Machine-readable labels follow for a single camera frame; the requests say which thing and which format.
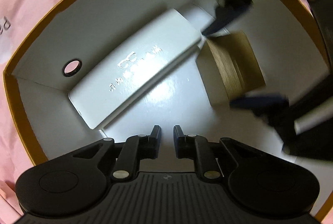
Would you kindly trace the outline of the small brown cardboard box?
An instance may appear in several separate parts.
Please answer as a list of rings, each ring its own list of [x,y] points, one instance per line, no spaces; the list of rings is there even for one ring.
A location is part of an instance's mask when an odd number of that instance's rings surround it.
[[[266,86],[252,46],[243,31],[208,37],[196,59],[212,107]]]

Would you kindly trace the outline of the white glasses case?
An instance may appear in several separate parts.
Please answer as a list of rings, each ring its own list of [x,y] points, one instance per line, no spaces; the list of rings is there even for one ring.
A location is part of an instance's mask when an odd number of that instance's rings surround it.
[[[185,59],[201,39],[201,32],[171,9],[109,53],[68,98],[90,129],[101,129]]]

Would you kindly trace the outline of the orange storage box white inside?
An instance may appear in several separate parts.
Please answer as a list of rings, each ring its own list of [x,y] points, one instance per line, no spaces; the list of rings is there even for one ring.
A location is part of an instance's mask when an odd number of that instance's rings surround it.
[[[217,0],[61,0],[29,32],[3,81],[10,112],[33,166],[16,182],[19,223],[319,223],[311,210],[320,184],[308,169],[260,150],[250,110],[209,103],[196,59],[208,37],[243,31],[266,86],[294,104],[332,64],[307,0],[252,0],[212,35]],[[90,129],[69,92],[109,53],[175,9],[201,32],[197,47],[105,127]],[[112,179],[115,144],[162,129],[158,157],[135,179]],[[218,143],[221,179],[199,179],[178,159],[173,128]]]

